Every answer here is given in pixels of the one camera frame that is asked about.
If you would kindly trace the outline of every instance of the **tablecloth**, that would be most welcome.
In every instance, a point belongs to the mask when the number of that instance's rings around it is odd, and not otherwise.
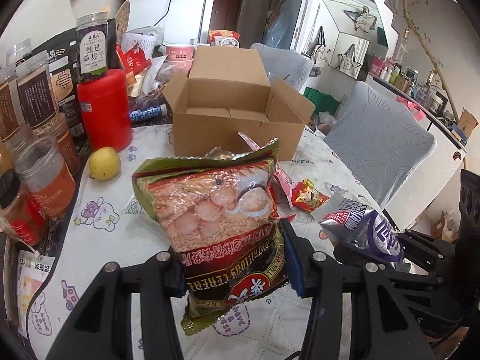
[[[145,159],[173,156],[172,138],[169,125],[135,128],[131,145],[119,153],[120,175],[99,182],[89,178],[88,167],[84,169],[60,256],[46,285],[39,288],[30,303],[28,338],[39,360],[45,359],[70,311],[105,263],[116,261],[121,266],[131,266],[169,247],[161,227],[135,199],[131,174]],[[351,171],[308,128],[294,159],[279,164],[295,182],[309,178],[323,193],[332,195],[345,190],[379,210]],[[280,206],[288,210],[285,203]],[[332,256],[331,242],[319,237],[320,226],[306,212],[296,211],[296,214],[292,222],[296,233],[310,240],[317,251]],[[302,347],[311,303],[298,298],[287,285],[268,297],[239,305],[213,326],[186,337],[180,326],[186,302],[186,297],[172,299],[178,336],[187,360],[284,359]],[[234,312],[240,312],[246,324],[231,324],[227,328],[226,321]],[[46,319],[49,330],[38,329],[35,320],[39,315]],[[138,294],[133,294],[131,325],[134,359],[143,360]],[[347,357],[348,348],[343,351]]]

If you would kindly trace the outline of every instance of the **refrigerator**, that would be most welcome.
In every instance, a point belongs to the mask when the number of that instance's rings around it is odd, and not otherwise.
[[[208,43],[214,0],[128,0],[127,31],[165,26],[165,44]]]

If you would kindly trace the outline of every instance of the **wooden door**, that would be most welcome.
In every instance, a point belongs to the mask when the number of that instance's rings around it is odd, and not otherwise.
[[[237,31],[242,0],[214,0],[210,30]]]

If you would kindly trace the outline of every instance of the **hanging bag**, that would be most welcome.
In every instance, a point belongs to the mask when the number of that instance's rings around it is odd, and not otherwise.
[[[340,60],[338,69],[350,77],[357,78],[357,68],[361,65],[355,61],[355,45],[352,43],[345,54],[339,54],[338,58]]]
[[[311,54],[311,58],[316,68],[324,68],[325,66],[328,66],[328,62],[325,61],[326,58],[323,57],[325,50],[325,34],[323,33],[323,26],[321,26],[318,34],[317,44],[313,49],[313,53]]]

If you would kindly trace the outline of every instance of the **cereal bag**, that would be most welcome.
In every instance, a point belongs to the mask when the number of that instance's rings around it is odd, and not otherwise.
[[[189,290],[192,335],[236,304],[287,280],[284,240],[268,190],[278,141],[220,158],[157,158],[133,174],[140,204],[168,235]]]

